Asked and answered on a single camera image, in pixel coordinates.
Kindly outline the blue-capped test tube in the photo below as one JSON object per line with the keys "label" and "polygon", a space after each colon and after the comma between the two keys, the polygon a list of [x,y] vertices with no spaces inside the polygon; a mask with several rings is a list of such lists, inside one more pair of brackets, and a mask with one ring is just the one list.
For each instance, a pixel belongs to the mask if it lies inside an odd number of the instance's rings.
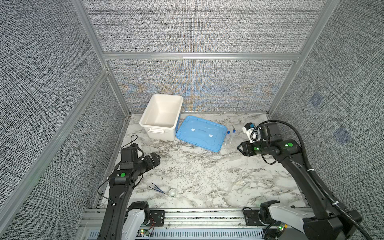
{"label": "blue-capped test tube", "polygon": [[234,139],[235,134],[236,134],[236,129],[233,129],[232,135],[231,135],[231,138],[230,138],[230,145],[232,144],[232,141]]}
{"label": "blue-capped test tube", "polygon": [[230,141],[230,136],[231,136],[231,132],[227,131],[227,135],[226,135],[226,138],[225,138],[224,146],[226,146],[228,144],[228,142]]}

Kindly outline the small clear round dish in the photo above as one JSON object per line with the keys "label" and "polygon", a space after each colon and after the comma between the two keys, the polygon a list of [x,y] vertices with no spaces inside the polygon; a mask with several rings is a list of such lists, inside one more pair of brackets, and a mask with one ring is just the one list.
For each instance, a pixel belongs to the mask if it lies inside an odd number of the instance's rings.
{"label": "small clear round dish", "polygon": [[169,195],[169,197],[171,197],[171,198],[176,197],[177,194],[178,194],[178,191],[177,191],[176,189],[170,189],[170,190],[168,191],[168,195]]}

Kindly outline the blue plastic lid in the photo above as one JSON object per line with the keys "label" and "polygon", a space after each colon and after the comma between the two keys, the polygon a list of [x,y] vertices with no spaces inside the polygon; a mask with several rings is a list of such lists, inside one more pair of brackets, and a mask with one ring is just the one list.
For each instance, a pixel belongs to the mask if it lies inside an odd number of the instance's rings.
{"label": "blue plastic lid", "polygon": [[211,152],[219,152],[227,127],[205,119],[187,116],[176,133],[177,139]]}

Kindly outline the white plastic bin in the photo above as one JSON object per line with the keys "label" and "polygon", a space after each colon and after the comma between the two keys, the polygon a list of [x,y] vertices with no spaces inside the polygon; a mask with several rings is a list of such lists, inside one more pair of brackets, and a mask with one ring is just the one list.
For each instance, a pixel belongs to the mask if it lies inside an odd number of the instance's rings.
{"label": "white plastic bin", "polygon": [[139,122],[149,138],[175,140],[183,101],[178,95],[154,94],[151,97]]}

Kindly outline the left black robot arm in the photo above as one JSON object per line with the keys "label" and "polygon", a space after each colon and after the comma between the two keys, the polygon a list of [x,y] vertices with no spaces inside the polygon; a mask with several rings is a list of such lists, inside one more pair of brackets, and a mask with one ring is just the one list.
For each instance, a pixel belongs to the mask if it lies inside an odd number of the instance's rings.
{"label": "left black robot arm", "polygon": [[135,189],[135,182],[144,173],[161,164],[156,153],[145,155],[138,144],[121,149],[121,162],[109,176],[109,205],[107,206],[99,240],[120,240],[126,221],[129,200]]}

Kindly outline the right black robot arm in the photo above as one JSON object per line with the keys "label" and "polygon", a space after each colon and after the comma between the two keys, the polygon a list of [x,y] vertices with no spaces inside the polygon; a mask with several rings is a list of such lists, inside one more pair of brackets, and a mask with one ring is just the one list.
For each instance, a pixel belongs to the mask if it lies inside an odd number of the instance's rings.
{"label": "right black robot arm", "polygon": [[297,129],[284,121],[268,120],[258,125],[247,123],[243,132],[248,140],[238,145],[238,151],[246,157],[273,157],[290,173],[310,206],[304,211],[277,200],[262,203],[258,218],[266,225],[266,240],[277,239],[286,226],[305,234],[309,240],[347,240],[355,231],[367,240],[372,239],[360,224],[361,214],[348,210],[311,166]]}

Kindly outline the blue tweezers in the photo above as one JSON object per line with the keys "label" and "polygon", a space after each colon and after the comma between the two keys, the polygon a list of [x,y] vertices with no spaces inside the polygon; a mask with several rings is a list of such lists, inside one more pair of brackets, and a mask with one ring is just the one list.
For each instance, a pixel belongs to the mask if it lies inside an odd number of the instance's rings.
{"label": "blue tweezers", "polygon": [[151,183],[152,186],[149,186],[150,189],[156,191],[156,192],[159,192],[161,194],[166,194],[163,190],[161,190],[157,185],[155,185],[154,183]]}

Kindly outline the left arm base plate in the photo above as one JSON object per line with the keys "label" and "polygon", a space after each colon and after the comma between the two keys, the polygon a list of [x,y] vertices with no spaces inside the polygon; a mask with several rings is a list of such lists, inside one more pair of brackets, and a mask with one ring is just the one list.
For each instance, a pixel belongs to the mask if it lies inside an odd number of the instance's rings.
{"label": "left arm base plate", "polygon": [[140,227],[163,227],[165,222],[165,213],[166,211],[164,210],[150,210],[149,216],[146,216],[146,213],[144,213],[144,219]]}

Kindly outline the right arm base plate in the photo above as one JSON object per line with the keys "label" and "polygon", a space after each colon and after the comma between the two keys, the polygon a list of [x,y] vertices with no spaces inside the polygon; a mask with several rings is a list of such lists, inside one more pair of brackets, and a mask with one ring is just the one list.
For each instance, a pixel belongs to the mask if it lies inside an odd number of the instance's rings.
{"label": "right arm base plate", "polygon": [[267,227],[269,225],[269,224],[265,224],[259,219],[259,209],[251,209],[249,207],[245,207],[242,209],[242,213],[244,215],[244,220],[246,222],[247,227],[255,227],[255,226]]}

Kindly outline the aluminium front rail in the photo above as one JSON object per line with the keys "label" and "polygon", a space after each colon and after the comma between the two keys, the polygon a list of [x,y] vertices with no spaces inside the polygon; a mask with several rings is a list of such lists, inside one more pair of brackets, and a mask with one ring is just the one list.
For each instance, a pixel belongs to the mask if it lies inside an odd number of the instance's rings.
{"label": "aluminium front rail", "polygon": [[[144,213],[164,210],[163,227],[140,227]],[[86,210],[76,239],[98,240],[106,209]],[[135,205],[126,212],[121,240],[266,240],[265,226],[247,227],[242,208],[150,209]],[[279,234],[285,239],[307,239],[305,234],[286,226]]]}

